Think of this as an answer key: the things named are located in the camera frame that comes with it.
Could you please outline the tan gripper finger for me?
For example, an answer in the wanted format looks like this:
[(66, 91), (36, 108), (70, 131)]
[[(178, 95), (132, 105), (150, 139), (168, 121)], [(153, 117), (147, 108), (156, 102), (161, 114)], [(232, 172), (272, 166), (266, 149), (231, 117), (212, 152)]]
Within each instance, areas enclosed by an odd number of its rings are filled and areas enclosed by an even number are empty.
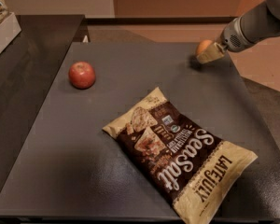
[(216, 41), (212, 41), (212, 43), (201, 54), (196, 56), (196, 59), (201, 64), (210, 63), (223, 58), (225, 51), (226, 47), (224, 45)]

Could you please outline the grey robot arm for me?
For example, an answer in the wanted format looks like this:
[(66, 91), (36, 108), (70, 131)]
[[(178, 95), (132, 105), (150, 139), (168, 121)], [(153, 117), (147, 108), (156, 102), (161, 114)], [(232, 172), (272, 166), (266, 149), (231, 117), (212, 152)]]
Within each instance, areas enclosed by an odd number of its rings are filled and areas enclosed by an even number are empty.
[(205, 49), (201, 42), (196, 48), (199, 63), (210, 63), (223, 58), (227, 51), (241, 52), (258, 42), (280, 36), (280, 0), (265, 0), (231, 21), (220, 37)]

